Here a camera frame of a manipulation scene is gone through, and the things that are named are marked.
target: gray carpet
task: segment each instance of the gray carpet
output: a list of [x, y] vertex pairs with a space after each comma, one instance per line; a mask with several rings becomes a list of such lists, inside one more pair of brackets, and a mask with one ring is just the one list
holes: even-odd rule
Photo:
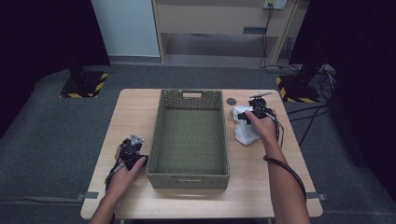
[[[0, 139], [0, 197], [75, 198], [84, 193], [122, 89], [277, 89], [277, 74], [260, 69], [113, 65], [106, 70], [109, 77], [96, 98], [60, 98], [67, 71], [37, 82]], [[309, 106], [285, 103], [287, 111]], [[308, 122], [292, 123], [298, 140]], [[313, 223], [395, 223], [395, 202], [370, 169], [353, 165], [330, 114], [315, 118], [301, 150], [317, 191], [328, 197], [322, 201], [323, 216], [312, 218]], [[0, 223], [87, 223], [80, 208], [80, 204], [0, 203]]]

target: human hand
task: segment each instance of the human hand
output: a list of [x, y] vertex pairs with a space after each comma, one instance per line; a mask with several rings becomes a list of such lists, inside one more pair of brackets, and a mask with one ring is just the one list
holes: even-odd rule
[[251, 123], [253, 124], [262, 141], [269, 142], [276, 140], [275, 124], [272, 119], [268, 117], [265, 117], [264, 119], [258, 119], [251, 111], [248, 110], [245, 111], [245, 114], [247, 118], [251, 120]]
[[[120, 153], [120, 147], [117, 148], [117, 152], [115, 156], [116, 160], [119, 157], [119, 153]], [[134, 164], [134, 167], [130, 171], [128, 171], [126, 166], [123, 165], [111, 178], [106, 196], [111, 197], [115, 201], [119, 200], [120, 197], [122, 197], [122, 195], [131, 186], [132, 182], [134, 182], [134, 178], [136, 177], [140, 168], [143, 166], [145, 160], [146, 157], [140, 158]]]

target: basket handle hole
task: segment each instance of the basket handle hole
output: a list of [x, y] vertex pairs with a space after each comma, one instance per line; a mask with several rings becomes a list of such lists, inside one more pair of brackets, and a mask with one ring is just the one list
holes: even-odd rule
[[199, 180], [199, 179], [195, 179], [195, 180], [191, 180], [191, 179], [178, 179], [178, 182], [202, 182], [203, 180]]
[[202, 94], [200, 92], [183, 92], [184, 98], [202, 98]]

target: white cloth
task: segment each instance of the white cloth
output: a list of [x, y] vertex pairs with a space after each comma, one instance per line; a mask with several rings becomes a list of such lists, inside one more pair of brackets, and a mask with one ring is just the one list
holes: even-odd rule
[[233, 120], [236, 121], [235, 126], [235, 138], [244, 145], [249, 145], [253, 143], [256, 139], [259, 139], [259, 135], [252, 124], [247, 124], [245, 119], [238, 119], [238, 114], [244, 113], [246, 110], [251, 111], [252, 106], [237, 105], [231, 109], [231, 115]]

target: wooden table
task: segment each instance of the wooden table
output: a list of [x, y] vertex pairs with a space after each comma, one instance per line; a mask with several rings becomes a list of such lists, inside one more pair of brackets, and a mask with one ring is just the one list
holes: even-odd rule
[[[234, 98], [238, 105], [248, 105], [249, 96], [272, 92], [264, 96], [267, 106], [276, 110], [278, 120], [285, 127], [283, 153], [292, 169], [303, 180], [307, 192], [315, 192], [290, 126], [283, 103], [277, 91], [222, 90], [230, 161], [230, 182], [226, 190], [208, 189], [154, 189], [141, 169], [135, 182], [116, 210], [117, 218], [218, 218], [218, 217], [273, 217], [267, 163], [262, 159], [262, 141], [244, 146], [234, 137], [235, 121], [230, 114]], [[141, 153], [149, 154], [152, 132], [157, 114], [160, 90], [123, 90], [110, 121], [105, 142], [93, 172], [88, 192], [98, 192], [95, 199], [86, 198], [81, 209], [84, 218], [91, 218], [100, 199], [105, 195], [105, 179], [113, 167], [117, 146], [134, 133], [145, 138]], [[318, 199], [308, 199], [309, 216], [318, 217], [323, 210]]]

